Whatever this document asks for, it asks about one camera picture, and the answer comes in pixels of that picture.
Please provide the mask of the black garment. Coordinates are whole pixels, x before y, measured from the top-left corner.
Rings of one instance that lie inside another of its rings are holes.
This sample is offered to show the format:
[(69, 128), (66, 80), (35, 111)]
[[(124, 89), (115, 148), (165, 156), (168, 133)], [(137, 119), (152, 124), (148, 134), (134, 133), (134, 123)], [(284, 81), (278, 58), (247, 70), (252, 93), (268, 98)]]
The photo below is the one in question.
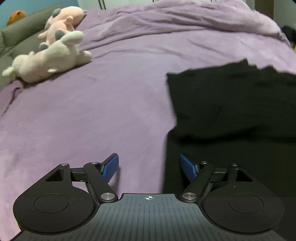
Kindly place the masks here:
[(166, 139), (164, 193), (188, 186), (179, 162), (236, 163), (281, 198), (277, 231), (295, 240), (295, 75), (246, 60), (166, 76), (176, 126)]

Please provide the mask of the dark clothes on table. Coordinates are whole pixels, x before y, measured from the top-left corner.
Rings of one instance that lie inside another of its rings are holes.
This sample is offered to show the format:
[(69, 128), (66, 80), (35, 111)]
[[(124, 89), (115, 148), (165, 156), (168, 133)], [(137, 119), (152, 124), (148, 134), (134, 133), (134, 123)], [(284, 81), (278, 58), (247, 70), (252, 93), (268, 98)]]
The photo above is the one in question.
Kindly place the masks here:
[(281, 30), (286, 35), (287, 39), (290, 41), (292, 48), (295, 50), (296, 30), (290, 26), (283, 26)]

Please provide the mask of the purple duvet bed cover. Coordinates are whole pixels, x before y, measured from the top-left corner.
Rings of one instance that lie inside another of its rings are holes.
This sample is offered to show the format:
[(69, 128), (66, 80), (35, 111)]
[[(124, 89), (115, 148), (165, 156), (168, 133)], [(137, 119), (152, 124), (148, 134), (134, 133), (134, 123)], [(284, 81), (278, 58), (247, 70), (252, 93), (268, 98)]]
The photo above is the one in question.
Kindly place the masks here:
[(89, 10), (78, 29), (84, 66), (1, 94), (1, 240), (19, 233), (13, 203), (61, 163), (119, 154), (119, 193), (157, 193), (175, 125), (168, 72), (247, 60), (295, 73), (295, 52), (269, 17), (243, 1), (158, 1)]

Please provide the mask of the white pink plush toy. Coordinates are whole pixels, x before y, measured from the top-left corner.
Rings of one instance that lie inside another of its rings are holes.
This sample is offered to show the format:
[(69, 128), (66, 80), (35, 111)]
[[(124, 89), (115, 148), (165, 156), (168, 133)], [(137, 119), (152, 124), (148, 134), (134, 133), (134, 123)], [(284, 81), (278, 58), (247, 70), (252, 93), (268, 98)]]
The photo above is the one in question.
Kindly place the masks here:
[(48, 48), (27, 55), (17, 56), (2, 76), (15, 80), (21, 78), (26, 83), (36, 83), (51, 76), (85, 65), (92, 60), (89, 51), (78, 51), (84, 34), (73, 31), (65, 34)]

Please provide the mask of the grey headboard cushion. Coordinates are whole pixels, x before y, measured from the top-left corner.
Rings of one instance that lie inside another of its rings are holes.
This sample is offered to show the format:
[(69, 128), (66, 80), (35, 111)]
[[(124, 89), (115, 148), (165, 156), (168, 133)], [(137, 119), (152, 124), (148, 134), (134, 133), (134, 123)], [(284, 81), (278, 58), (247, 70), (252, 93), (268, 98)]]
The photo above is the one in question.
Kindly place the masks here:
[(11, 66), (15, 57), (38, 51), (42, 40), (37, 36), (56, 8), (62, 8), (62, 4), (49, 6), (1, 29), (1, 71)]

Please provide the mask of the orange plush toy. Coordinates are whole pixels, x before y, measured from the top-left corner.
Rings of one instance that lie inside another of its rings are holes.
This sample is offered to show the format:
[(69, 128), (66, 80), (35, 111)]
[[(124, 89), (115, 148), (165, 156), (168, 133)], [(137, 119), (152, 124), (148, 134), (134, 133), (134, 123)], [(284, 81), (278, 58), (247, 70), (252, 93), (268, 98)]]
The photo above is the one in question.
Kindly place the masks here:
[(6, 26), (11, 25), (19, 21), (20, 19), (23, 19), (24, 17), (26, 17), (26, 12), (24, 10), (15, 11), (13, 14), (10, 15), (9, 19), (6, 22)]

